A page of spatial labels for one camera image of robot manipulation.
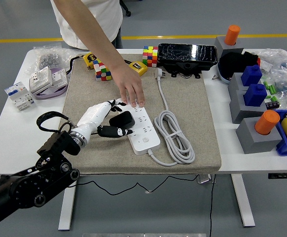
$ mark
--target gray block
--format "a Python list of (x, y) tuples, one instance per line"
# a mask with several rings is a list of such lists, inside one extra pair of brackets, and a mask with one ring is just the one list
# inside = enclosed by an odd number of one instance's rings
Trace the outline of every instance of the gray block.
[(227, 45), (224, 42), (225, 36), (217, 36), (215, 40), (215, 46), (217, 48), (217, 58), (218, 60), (225, 54), (230, 52), (235, 53), (242, 53), (244, 47), (240, 39), (237, 39), (237, 42), (235, 45)]
[(260, 117), (267, 110), (264, 102), (259, 107), (246, 106), (243, 98), (245, 93), (246, 91), (237, 90), (230, 101), (229, 107), (233, 123), (240, 124), (244, 118)]
[(244, 118), (236, 130), (245, 154), (269, 152), (282, 140), (276, 127), (268, 135), (256, 132), (254, 126), (260, 117)]
[(237, 90), (247, 91), (249, 88), (248, 86), (243, 85), (241, 76), (242, 73), (234, 73), (230, 80), (230, 83), (228, 85), (230, 99), (232, 99), (232, 97), (237, 94)]

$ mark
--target black chair leg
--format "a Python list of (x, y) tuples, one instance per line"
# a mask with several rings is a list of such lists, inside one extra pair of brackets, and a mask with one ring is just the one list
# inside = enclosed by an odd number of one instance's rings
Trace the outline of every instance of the black chair leg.
[(131, 16), (131, 12), (128, 10), (128, 7), (126, 6), (126, 4), (124, 3), (123, 0), (119, 0), (119, 4), (124, 8), (124, 10), (126, 11), (126, 16)]

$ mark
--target beige felt mat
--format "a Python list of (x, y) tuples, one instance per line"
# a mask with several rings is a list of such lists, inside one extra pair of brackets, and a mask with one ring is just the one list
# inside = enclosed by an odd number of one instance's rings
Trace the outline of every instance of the beige felt mat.
[[(129, 61), (142, 59), (139, 54), (122, 56)], [(141, 77), (146, 98), (145, 109), (151, 120), (165, 110), (157, 80), (154, 79), (154, 71), (155, 68), (148, 68)], [(193, 163), (164, 167), (157, 164), (148, 154), (135, 155), (127, 136), (112, 139), (92, 135), (90, 143), (81, 150), (79, 155), (74, 157), (65, 154), (73, 167), (79, 169), (82, 174), (217, 172), (221, 167), (221, 158), (204, 81), (194, 76), (188, 79), (179, 75), (177, 78), (172, 78), (169, 73), (166, 73), (161, 85), (169, 110), (176, 115), (181, 130), (192, 144), (196, 154)], [(88, 70), (83, 59), (75, 60), (63, 111), (75, 124), (90, 106), (118, 98), (120, 98), (119, 90), (113, 80), (96, 81), (94, 70)], [(108, 125), (108, 120), (117, 114), (117, 112), (110, 112), (102, 125)], [(159, 138), (161, 146), (153, 152), (154, 155), (163, 162), (172, 163), (173, 160), (160, 134)]]

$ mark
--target orange cylinder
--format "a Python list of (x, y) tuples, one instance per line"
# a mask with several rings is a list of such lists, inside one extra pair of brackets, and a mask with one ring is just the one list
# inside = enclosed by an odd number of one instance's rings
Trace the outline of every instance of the orange cylinder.
[(238, 35), (240, 33), (240, 29), (241, 29), (240, 26), (237, 26), (237, 25), (229, 26), (224, 42), (227, 45), (235, 45)]
[(265, 111), (261, 118), (256, 122), (254, 128), (261, 135), (267, 135), (281, 119), (280, 115), (274, 110)]

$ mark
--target gray floor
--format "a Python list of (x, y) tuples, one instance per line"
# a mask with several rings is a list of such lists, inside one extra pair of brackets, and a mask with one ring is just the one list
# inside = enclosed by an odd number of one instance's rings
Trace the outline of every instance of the gray floor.
[[(125, 2), (132, 16), (124, 18), (124, 36), (223, 35), (230, 24), (240, 25), (242, 34), (287, 34), (287, 1)], [(0, 39), (60, 37), (49, 0), (0, 1)], [(214, 40), (124, 40), (123, 44), (124, 48), (142, 48), (160, 42), (213, 44)], [(246, 48), (287, 51), (287, 38), (247, 38), (242, 42)], [(35, 46), (50, 43), (0, 43), (0, 113), (7, 99), (4, 89), (14, 83), (26, 53)], [(268, 180), (267, 174), (243, 177), (256, 227), (243, 228), (231, 177), (218, 175), (212, 236), (287, 236), (287, 180)], [(154, 189), (165, 178), (101, 175), (82, 177), (81, 182), (95, 180), (116, 193), (136, 182)], [(211, 185), (169, 179), (152, 194), (136, 187), (117, 196), (108, 195), (94, 184), (78, 187), (69, 232), (57, 231), (62, 196), (58, 195), (42, 208), (13, 213), (0, 223), (0, 236), (80, 237), (83, 233), (206, 233), (209, 236)]]

